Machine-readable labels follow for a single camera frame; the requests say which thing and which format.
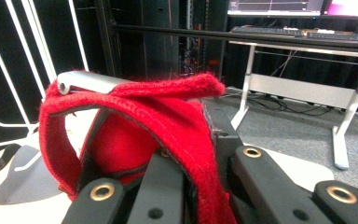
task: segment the red strap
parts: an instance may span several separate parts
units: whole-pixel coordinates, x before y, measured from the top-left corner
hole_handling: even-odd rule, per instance
[[[70,196],[76,195],[81,164],[66,136],[63,115],[84,106],[111,108],[142,123],[185,168],[197,188],[199,223],[234,223],[218,180],[209,127],[201,108],[171,98],[217,95],[223,91],[224,86],[210,75],[151,84],[122,84],[110,94],[78,92],[60,96],[57,85],[53,84],[40,112],[43,159],[62,189]],[[154,98],[134,97],[149,94]]]

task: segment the black keyboard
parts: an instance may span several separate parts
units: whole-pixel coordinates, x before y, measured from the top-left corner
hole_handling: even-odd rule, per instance
[[[307,38],[358,41],[358,34],[340,35],[340,34],[307,33]]]
[[[303,35],[301,30],[266,28],[266,27],[244,27],[244,26],[234,27],[231,30],[231,33],[254,34],[254,35],[283,35],[283,36],[291,36],[291,37],[297,37]]]

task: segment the red velvet cloth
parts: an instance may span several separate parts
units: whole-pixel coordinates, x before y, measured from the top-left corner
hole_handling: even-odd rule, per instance
[[[223,92],[223,84],[208,74],[120,84],[109,94],[81,91],[61,96],[57,83],[53,83],[40,110],[43,159],[61,188],[74,199],[82,164],[65,133],[64,115],[84,106],[109,108],[112,113],[93,139],[89,135],[83,148],[104,173],[136,169],[147,164],[158,147],[165,147],[197,188],[198,222],[235,223],[219,182],[202,105],[184,100]],[[120,181],[132,178],[126,176]]]

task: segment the desk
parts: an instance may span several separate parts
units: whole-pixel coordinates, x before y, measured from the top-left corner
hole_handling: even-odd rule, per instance
[[[290,49],[321,54],[334,54],[358,57],[358,48],[356,48],[358,47],[356,46],[356,44],[358,43],[353,43],[351,41],[343,41],[342,46],[345,48],[339,48],[335,46],[328,47],[325,44],[321,44],[321,46],[309,45],[308,42],[310,41],[310,43],[312,43],[313,40],[307,40],[306,38],[300,38],[299,41],[300,42],[297,42],[294,46],[289,46],[287,44],[277,45],[244,41],[229,42],[230,44],[250,46],[246,74],[242,88],[243,93],[241,97],[241,106],[234,119],[231,121],[231,124],[234,129],[237,129],[244,115],[246,114],[246,111],[249,108],[246,105],[248,91],[259,91],[272,95],[297,99],[300,101],[311,102],[319,105],[330,105],[334,107],[344,108],[346,109],[344,120],[339,126],[334,126],[332,128],[332,134],[335,166],[338,169],[346,170],[349,168],[349,162],[344,134],[347,131],[351,120],[358,108],[358,88],[356,90],[351,90],[340,87],[332,87],[321,84],[295,81],[279,77],[261,76],[252,72],[253,62],[255,58],[255,49],[258,47],[271,49]]]

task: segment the computer screen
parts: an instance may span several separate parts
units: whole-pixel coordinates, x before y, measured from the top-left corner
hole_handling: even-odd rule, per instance
[[[358,17],[358,0],[329,0],[324,15]]]
[[[229,0],[232,16],[320,16],[324,0]]]

